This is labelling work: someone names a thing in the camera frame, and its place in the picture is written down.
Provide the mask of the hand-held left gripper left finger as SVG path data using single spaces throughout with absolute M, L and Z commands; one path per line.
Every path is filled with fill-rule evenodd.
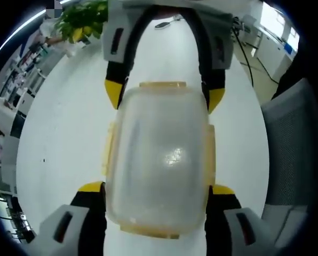
M 42 222 L 41 255 L 103 255 L 106 228 L 105 183 L 88 183 Z

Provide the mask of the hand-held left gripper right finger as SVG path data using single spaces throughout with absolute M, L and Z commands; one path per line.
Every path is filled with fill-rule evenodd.
M 277 251 L 264 221 L 242 207 L 226 186 L 209 187 L 204 230 L 206 255 L 275 255 Z

